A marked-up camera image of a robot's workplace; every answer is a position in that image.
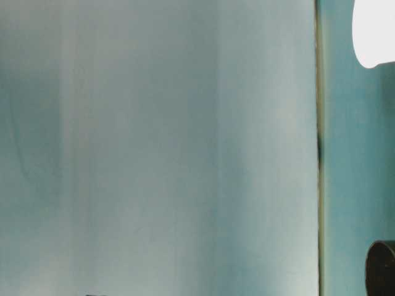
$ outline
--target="white surface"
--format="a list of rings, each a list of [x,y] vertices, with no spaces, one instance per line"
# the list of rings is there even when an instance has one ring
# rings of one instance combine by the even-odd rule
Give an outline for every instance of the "white surface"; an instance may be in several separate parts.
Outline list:
[[[310,0],[0,1],[0,295],[317,296],[314,61]]]
[[[352,40],[365,68],[395,61],[395,1],[355,0]]]

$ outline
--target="bright light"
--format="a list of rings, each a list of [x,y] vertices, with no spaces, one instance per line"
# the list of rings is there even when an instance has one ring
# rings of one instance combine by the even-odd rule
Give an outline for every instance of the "bright light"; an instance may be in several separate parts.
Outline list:
[[[365,68],[395,62],[395,0],[355,0],[352,41]]]

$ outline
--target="black object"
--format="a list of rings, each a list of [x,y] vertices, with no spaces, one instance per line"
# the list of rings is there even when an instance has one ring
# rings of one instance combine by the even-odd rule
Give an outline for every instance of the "black object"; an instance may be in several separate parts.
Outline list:
[[[365,285],[368,296],[395,295],[395,241],[379,240],[370,247]]]

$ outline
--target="light blue wall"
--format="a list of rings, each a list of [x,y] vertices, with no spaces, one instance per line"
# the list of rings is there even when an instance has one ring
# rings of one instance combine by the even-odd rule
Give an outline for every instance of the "light blue wall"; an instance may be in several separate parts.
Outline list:
[[[317,295],[312,1],[220,0],[217,295]]]
[[[313,16],[0,3],[0,294],[316,295]]]
[[[210,295],[216,9],[2,1],[1,295]]]
[[[369,245],[395,238],[395,67],[359,65],[353,5],[318,2],[324,296],[365,295]]]

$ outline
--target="wall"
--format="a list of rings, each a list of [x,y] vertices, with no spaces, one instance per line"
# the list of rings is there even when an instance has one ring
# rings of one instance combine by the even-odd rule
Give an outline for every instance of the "wall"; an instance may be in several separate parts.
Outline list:
[[[317,295],[312,1],[220,0],[217,295]]]
[[[212,1],[3,1],[2,295],[209,295]]]
[[[395,236],[395,68],[359,65],[352,47],[353,5],[318,2],[323,295],[365,295],[370,244]]]
[[[316,295],[313,16],[3,1],[0,294]]]

